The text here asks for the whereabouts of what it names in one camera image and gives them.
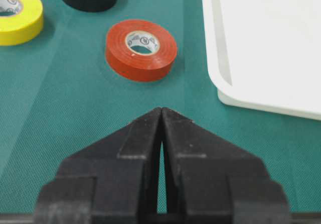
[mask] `yellow electrical tape roll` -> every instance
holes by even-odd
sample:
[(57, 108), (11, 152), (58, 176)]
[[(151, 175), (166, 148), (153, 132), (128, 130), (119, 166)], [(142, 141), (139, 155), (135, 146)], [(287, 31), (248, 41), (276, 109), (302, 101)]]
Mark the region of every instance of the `yellow electrical tape roll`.
[(0, 0), (0, 46), (35, 38), (43, 29), (41, 0)]

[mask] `white cardboard core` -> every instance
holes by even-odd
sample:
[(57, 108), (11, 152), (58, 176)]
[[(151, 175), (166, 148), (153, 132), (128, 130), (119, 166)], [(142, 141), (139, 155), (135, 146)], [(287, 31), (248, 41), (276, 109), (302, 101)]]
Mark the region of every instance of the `white cardboard core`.
[(19, 14), (23, 9), (23, 4), (20, 0), (0, 0), (0, 17), (12, 17)]
[[(134, 53), (139, 55), (153, 55), (159, 50), (159, 40), (151, 33), (145, 31), (134, 31), (125, 38), (126, 46)], [(144, 54), (136, 52), (132, 47), (141, 46), (147, 48), (150, 53)]]

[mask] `green table surface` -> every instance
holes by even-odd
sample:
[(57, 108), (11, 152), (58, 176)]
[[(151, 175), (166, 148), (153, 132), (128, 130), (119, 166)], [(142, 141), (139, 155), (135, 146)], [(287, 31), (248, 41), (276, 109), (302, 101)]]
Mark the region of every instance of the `green table surface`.
[[(157, 106), (262, 158), (293, 211), (321, 210), (321, 122), (218, 100), (207, 73), (202, 0), (118, 0), (102, 13), (42, 1), (43, 32), (0, 47), (0, 212), (33, 211), (65, 157)], [(167, 77), (133, 82), (106, 64), (105, 35), (125, 19), (152, 21), (175, 37), (179, 53)], [(165, 211), (163, 168), (160, 175), (158, 209)]]

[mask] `tray rim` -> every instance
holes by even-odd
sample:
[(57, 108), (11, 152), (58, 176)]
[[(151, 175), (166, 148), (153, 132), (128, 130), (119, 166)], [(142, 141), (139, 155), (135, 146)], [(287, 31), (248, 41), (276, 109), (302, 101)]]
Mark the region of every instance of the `tray rim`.
[[(268, 111), (278, 114), (285, 114), (296, 117), (303, 117), (314, 120), (321, 120), (321, 111), (307, 111), (302, 108), (288, 107), (277, 104), (264, 104), (259, 99), (250, 95), (248, 92), (242, 92), (239, 89), (233, 88), (222, 76), (219, 66), (217, 34), (215, 30), (213, 0), (202, 0), (203, 2), (203, 17), (205, 27), (205, 41), (207, 53), (208, 74), (211, 81), (218, 89), (219, 100), (227, 105)], [(216, 0), (217, 14), (222, 14), (220, 0)]]

